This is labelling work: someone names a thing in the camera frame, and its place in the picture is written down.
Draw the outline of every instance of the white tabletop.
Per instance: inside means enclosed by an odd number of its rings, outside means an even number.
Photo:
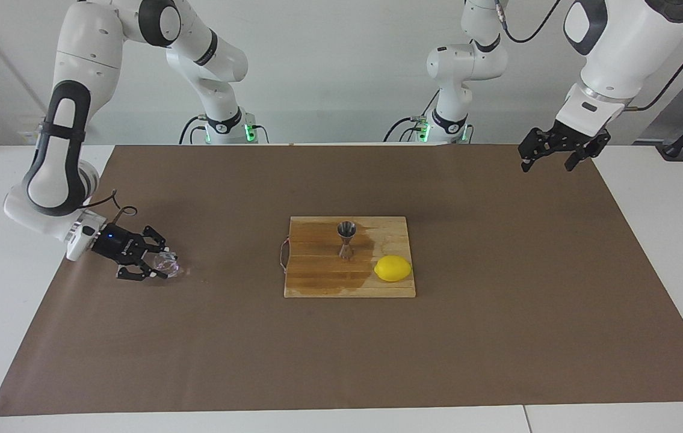
[[[102,170],[113,146],[86,146]],[[10,221],[2,201],[33,148],[0,146],[0,385],[61,258],[63,244]],[[596,165],[683,317],[683,164],[613,146]],[[656,422],[644,422],[654,417]],[[683,403],[493,408],[91,414],[3,417],[0,431],[683,431]]]

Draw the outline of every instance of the brown mat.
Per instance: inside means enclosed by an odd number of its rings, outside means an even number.
[[[514,146],[118,147],[187,271],[64,261],[0,416],[683,401],[683,321],[591,162]],[[102,213],[111,213],[107,207]],[[294,215],[404,215],[415,299],[285,299]]]

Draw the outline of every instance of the brown table surface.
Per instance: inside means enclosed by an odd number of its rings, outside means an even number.
[[[171,280],[63,261],[0,416],[683,401],[683,320],[591,162],[514,146],[124,146]],[[99,208],[112,213],[108,206]],[[405,216],[415,299],[284,299],[291,216]]]

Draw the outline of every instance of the white table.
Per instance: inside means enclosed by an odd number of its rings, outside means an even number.
[[[112,151],[113,146],[86,146],[83,157],[102,170]],[[22,178],[32,156],[31,147],[0,146],[0,385],[64,252],[63,244],[25,230],[2,213],[6,192]],[[663,161],[653,148],[629,146],[609,147],[595,162],[683,317],[683,164]],[[0,419],[0,431],[60,430],[672,433],[683,431],[683,403]]]

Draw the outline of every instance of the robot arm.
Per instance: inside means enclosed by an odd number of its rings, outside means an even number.
[[[534,128],[518,146],[526,172],[555,152],[573,152],[569,171],[600,154],[611,139],[606,125],[683,40],[683,0],[576,0],[564,32],[587,62],[552,129]]]
[[[469,44],[442,46],[427,58],[427,71],[440,91],[437,106],[427,113],[424,141],[457,142],[465,131],[472,102],[467,82],[498,78],[507,68],[507,50],[500,45],[501,25],[493,0],[467,0],[462,28],[471,39]]]
[[[22,183],[7,195],[5,213],[31,230],[66,242],[69,260],[92,249],[119,264],[119,278],[142,280],[167,277],[143,261],[146,253],[168,250],[165,239],[151,227],[130,233],[83,208],[96,191],[99,175],[79,159],[86,125],[114,94],[127,39],[170,47],[205,78],[240,81],[247,72],[244,54],[207,28],[187,0],[74,3],[58,39],[55,85],[34,160]],[[234,101],[233,94],[226,101]],[[216,115],[229,109],[217,102],[206,104],[206,109]],[[126,266],[140,271],[127,271]]]

